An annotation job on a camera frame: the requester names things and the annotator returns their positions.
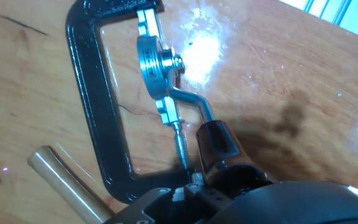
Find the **metal nut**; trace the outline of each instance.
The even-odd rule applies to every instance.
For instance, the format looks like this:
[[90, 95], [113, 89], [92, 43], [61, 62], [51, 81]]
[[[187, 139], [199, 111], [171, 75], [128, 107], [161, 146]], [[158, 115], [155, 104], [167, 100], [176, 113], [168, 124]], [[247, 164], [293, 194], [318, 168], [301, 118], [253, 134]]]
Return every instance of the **metal nut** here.
[[175, 65], [177, 70], [181, 70], [185, 67], [180, 55], [173, 56], [173, 64]]

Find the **silver metal bracket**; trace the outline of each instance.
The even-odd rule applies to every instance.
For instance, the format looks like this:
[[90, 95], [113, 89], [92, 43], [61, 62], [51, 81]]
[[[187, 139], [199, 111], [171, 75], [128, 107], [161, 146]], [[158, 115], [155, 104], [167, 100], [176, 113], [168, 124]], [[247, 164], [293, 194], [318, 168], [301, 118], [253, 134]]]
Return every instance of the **silver metal bracket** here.
[[173, 49], [165, 46], [154, 9], [137, 11], [139, 34], [137, 53], [143, 79], [164, 125], [172, 126], [175, 131], [175, 145], [183, 168], [189, 168], [185, 136], [177, 101], [198, 107], [204, 123], [214, 120], [213, 112], [203, 97], [176, 88], [175, 80], [179, 70], [183, 70], [183, 60]]

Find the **wood grain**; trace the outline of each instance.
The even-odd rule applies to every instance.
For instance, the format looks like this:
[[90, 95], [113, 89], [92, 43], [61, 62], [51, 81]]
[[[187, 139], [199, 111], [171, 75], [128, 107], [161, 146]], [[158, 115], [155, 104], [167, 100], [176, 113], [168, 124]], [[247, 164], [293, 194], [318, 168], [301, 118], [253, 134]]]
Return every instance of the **wood grain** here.
[[[65, 39], [73, 1], [0, 0], [0, 223], [81, 223], [25, 160], [51, 145], [115, 212], [104, 188]], [[276, 0], [166, 0], [180, 87], [205, 96], [248, 155], [281, 180], [358, 187], [358, 36]], [[102, 30], [136, 172], [176, 163], [140, 75], [137, 21]], [[200, 119], [180, 106], [192, 160]]]

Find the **glossy wooden surface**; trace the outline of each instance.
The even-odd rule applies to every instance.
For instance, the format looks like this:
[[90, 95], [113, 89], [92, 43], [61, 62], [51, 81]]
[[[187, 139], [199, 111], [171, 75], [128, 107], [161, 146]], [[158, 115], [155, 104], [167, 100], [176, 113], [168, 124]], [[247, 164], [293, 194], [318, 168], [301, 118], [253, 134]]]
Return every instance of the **glossy wooden surface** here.
[[[114, 211], [85, 122], [65, 39], [73, 1], [0, 0], [0, 223], [81, 223], [26, 164], [51, 145]], [[280, 180], [358, 187], [358, 36], [275, 0], [164, 1], [181, 88], [205, 96], [254, 162]], [[136, 172], [174, 166], [139, 72], [137, 21], [104, 27], [112, 82]], [[180, 107], [192, 160], [200, 119]]]

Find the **black plastic tool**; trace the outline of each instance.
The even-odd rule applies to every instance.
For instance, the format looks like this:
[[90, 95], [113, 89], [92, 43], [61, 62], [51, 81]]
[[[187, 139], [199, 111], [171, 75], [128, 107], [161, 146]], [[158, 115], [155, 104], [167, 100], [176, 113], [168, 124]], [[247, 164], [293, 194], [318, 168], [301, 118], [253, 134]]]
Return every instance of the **black plastic tool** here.
[[79, 0], [66, 20], [71, 61], [103, 182], [108, 192], [124, 203], [157, 187], [175, 189], [189, 184], [194, 170], [139, 176], [132, 168], [100, 27], [132, 19], [137, 10], [151, 7], [163, 11], [161, 0]]

